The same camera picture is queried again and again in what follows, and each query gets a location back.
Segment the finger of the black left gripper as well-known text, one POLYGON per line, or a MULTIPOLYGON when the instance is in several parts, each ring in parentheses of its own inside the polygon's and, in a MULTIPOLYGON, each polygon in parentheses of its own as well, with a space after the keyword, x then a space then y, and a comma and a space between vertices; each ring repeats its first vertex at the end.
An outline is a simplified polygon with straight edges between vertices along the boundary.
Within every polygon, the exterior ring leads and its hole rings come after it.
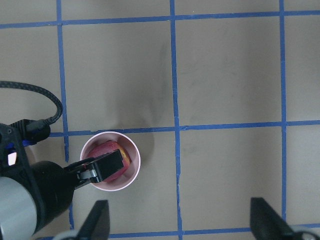
POLYGON ((63 169, 75 179, 75 188, 103 182, 124 168, 120 150, 72 163, 63 169))

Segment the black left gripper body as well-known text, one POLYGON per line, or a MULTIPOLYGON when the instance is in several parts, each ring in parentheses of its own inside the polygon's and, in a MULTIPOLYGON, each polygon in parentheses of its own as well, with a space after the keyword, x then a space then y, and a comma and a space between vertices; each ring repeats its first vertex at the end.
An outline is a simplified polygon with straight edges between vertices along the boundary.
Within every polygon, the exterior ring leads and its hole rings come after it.
POLYGON ((31 169, 44 204, 44 214, 35 230, 38 232, 69 208, 78 179, 51 161, 37 162, 31 169))

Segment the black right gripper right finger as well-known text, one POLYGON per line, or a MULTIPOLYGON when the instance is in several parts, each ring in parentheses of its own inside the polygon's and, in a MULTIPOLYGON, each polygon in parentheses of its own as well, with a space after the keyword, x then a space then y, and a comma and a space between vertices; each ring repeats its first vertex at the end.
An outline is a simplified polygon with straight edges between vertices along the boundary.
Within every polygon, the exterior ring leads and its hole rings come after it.
POLYGON ((290 226, 262 197, 250 199, 250 231, 256 240, 318 240, 310 228, 290 226))

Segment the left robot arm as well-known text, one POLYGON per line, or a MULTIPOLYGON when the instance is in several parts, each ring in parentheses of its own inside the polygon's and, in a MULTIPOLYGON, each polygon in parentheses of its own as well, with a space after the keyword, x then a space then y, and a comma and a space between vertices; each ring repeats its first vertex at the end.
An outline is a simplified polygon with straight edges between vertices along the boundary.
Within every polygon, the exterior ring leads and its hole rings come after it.
POLYGON ((119 150, 66 167, 51 161, 11 165, 0 175, 0 238, 29 239, 68 209, 76 189, 100 183, 123 167, 119 150))

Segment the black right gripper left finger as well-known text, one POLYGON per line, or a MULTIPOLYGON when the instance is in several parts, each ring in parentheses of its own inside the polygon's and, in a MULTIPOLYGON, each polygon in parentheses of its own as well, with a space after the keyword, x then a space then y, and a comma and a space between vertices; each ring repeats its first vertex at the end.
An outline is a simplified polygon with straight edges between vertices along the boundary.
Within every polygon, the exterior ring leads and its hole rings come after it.
POLYGON ((110 235, 110 210, 108 200, 98 200, 93 205, 76 240, 107 240, 110 235))

